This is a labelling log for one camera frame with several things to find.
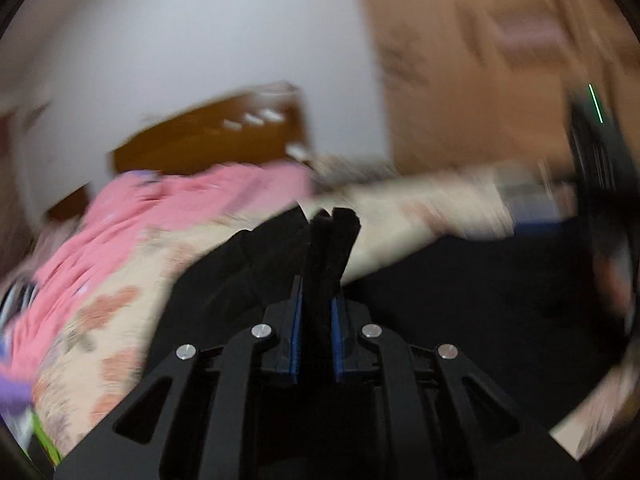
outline pink clothing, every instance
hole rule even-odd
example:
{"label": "pink clothing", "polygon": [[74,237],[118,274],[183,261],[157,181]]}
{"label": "pink clothing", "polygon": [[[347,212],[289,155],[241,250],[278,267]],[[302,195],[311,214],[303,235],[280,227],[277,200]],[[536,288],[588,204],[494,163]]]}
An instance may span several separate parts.
{"label": "pink clothing", "polygon": [[310,187],[308,169],[288,162],[215,166],[191,177],[130,172],[114,179],[90,205],[82,231],[36,273],[40,291],[10,330],[10,362],[0,373],[33,381],[82,298],[127,260],[145,228],[180,230],[240,210],[275,212],[310,196]]}

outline green light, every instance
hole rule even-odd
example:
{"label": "green light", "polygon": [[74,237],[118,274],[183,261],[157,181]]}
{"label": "green light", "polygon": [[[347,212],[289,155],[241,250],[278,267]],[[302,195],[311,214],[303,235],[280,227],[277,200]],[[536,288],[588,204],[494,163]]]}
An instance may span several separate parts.
{"label": "green light", "polygon": [[589,83],[589,90],[591,91],[591,97],[593,97],[593,103],[596,105],[596,110],[598,111],[598,117],[600,118],[600,124],[604,124],[604,121],[602,120],[602,114],[600,113],[600,107],[598,106],[598,101],[596,99],[596,94],[593,91],[593,86],[591,86],[591,83]]}

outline pink cloth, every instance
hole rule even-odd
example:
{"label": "pink cloth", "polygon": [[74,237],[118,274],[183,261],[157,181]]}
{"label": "pink cloth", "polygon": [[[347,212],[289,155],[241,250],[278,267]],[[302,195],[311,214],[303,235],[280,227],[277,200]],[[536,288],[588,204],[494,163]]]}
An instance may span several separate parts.
{"label": "pink cloth", "polygon": [[131,172],[114,179],[90,205],[82,231],[38,270],[40,291],[10,330],[10,362],[0,372],[33,381],[82,298],[127,260],[145,228],[180,230],[240,210],[275,212],[310,196],[308,171],[279,162],[215,166],[192,177]]}

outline folded black fabric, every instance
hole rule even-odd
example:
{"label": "folded black fabric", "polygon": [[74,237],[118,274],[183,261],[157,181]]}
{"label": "folded black fabric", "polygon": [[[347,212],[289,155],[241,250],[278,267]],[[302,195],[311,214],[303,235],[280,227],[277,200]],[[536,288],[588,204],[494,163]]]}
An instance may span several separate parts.
{"label": "folded black fabric", "polygon": [[268,305],[289,297],[307,245],[308,222],[297,206],[201,257],[172,288],[143,375],[182,344],[223,345],[260,322]]}
{"label": "folded black fabric", "polygon": [[547,428],[625,346],[598,302],[575,220],[505,240],[444,237],[345,294],[410,344],[458,346]]}

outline purple fabric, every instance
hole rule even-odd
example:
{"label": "purple fabric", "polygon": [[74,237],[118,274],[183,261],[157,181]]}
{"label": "purple fabric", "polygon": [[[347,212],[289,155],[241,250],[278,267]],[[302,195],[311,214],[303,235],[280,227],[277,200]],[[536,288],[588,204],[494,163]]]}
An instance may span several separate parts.
{"label": "purple fabric", "polygon": [[18,415],[31,405],[31,385],[0,375],[0,412]]}

